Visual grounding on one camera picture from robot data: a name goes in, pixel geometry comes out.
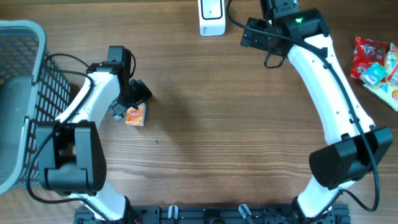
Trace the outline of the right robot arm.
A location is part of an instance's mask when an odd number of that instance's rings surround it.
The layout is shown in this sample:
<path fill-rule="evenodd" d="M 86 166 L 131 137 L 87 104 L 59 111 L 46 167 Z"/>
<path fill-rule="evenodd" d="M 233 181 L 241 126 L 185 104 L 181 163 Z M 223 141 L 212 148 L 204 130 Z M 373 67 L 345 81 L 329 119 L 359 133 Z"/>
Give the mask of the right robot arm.
<path fill-rule="evenodd" d="M 312 178 L 290 205 L 271 205 L 265 218 L 286 223 L 342 223 L 348 209 L 337 199 L 367 174 L 380 202 L 378 164 L 390 148 L 389 128 L 377 128 L 356 99 L 336 57 L 326 20 L 318 9 L 268 9 L 243 25 L 241 45 L 288 60 L 301 76 L 321 119 L 326 146 L 309 156 Z"/>

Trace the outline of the white barcode scanner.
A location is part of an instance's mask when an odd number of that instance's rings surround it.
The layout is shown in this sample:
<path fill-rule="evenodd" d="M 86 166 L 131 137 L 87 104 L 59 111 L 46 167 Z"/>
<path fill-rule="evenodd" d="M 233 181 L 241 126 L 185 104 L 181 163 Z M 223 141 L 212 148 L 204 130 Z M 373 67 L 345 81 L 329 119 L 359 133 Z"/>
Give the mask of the white barcode scanner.
<path fill-rule="evenodd" d="M 224 0 L 198 0 L 198 17 L 201 36 L 219 36 L 225 33 Z"/>

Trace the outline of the grey plastic mesh basket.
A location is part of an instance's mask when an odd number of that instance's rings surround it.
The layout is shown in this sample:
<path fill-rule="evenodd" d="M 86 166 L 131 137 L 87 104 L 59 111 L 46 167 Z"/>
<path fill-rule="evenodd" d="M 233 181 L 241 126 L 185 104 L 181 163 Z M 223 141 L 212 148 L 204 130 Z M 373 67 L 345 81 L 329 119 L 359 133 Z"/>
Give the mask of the grey plastic mesh basket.
<path fill-rule="evenodd" d="M 40 25 L 1 21 L 2 194 L 25 187 L 38 123 L 53 121 L 70 104 L 70 84 L 49 55 Z"/>

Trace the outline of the orange tissue pack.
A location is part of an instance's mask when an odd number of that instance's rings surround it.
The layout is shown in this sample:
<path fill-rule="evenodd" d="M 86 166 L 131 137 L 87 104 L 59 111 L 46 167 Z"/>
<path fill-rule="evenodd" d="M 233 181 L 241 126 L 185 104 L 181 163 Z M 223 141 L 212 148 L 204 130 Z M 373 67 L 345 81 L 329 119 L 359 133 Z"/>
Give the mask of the orange tissue pack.
<path fill-rule="evenodd" d="M 126 124 L 128 126 L 143 126 L 146 115 L 146 104 L 141 103 L 138 109 L 130 107 L 126 113 Z"/>

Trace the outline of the red snack bag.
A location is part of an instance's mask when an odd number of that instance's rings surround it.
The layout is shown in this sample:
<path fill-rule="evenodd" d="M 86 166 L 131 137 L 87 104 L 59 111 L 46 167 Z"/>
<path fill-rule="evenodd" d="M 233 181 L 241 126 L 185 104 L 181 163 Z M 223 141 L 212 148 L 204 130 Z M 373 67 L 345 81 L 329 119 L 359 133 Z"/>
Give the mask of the red snack bag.
<path fill-rule="evenodd" d="M 356 36 L 353 55 L 353 67 L 350 77 L 359 79 L 374 63 L 384 66 L 387 43 Z"/>

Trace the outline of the green tissue pack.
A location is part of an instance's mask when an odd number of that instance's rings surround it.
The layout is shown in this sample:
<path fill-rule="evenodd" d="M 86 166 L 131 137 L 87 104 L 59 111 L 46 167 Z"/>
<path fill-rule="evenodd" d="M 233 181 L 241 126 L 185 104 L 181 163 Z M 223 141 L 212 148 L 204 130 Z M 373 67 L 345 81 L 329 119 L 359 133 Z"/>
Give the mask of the green tissue pack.
<path fill-rule="evenodd" d="M 375 62 L 359 78 L 369 86 L 376 86 L 386 75 L 386 69 Z"/>

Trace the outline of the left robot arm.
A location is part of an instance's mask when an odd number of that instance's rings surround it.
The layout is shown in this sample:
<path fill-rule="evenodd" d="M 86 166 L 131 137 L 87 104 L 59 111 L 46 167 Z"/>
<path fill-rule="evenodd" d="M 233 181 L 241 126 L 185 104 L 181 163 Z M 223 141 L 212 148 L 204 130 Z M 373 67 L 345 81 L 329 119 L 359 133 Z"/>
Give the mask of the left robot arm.
<path fill-rule="evenodd" d="M 106 159 L 98 134 L 107 110 L 122 116 L 151 96 L 141 80 L 132 79 L 134 69 L 120 60 L 91 64 L 83 74 L 83 88 L 69 107 L 55 121 L 39 123 L 37 151 L 30 163 L 39 167 L 41 186 L 60 199 L 38 197 L 27 179 L 32 198 L 47 204 L 80 202 L 98 222 L 141 222 L 129 199 L 106 180 Z"/>

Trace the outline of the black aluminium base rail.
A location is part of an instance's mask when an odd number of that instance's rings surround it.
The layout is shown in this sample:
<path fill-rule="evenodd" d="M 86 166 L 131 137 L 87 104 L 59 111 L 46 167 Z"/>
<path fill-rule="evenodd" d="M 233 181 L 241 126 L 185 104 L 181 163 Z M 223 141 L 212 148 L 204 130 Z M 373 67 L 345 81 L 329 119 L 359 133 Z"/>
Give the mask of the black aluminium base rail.
<path fill-rule="evenodd" d="M 292 213 L 290 204 L 270 204 L 265 206 L 250 206 L 250 218 L 244 218 L 238 211 L 238 207 L 177 207 L 177 216 L 173 213 L 172 207 L 159 206 L 133 206 L 138 220 L 132 223 L 293 223 L 289 218 Z M 73 223 L 109 223 L 104 220 L 97 220 L 94 213 L 87 208 L 75 210 Z M 310 223 L 326 224 L 349 224 L 351 217 L 347 204 L 334 204 L 332 209 L 323 215 L 323 218 Z"/>

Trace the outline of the yellow wet wipes pack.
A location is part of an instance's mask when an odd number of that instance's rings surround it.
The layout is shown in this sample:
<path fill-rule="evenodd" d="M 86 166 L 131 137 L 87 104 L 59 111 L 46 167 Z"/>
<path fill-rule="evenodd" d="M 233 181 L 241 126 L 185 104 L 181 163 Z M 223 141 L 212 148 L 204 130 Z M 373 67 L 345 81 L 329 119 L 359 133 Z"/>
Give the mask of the yellow wet wipes pack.
<path fill-rule="evenodd" d="M 397 111 L 397 46 L 393 43 L 389 46 L 384 65 L 376 66 L 374 72 L 383 75 L 374 85 L 365 83 L 363 87 L 387 103 L 393 110 Z"/>

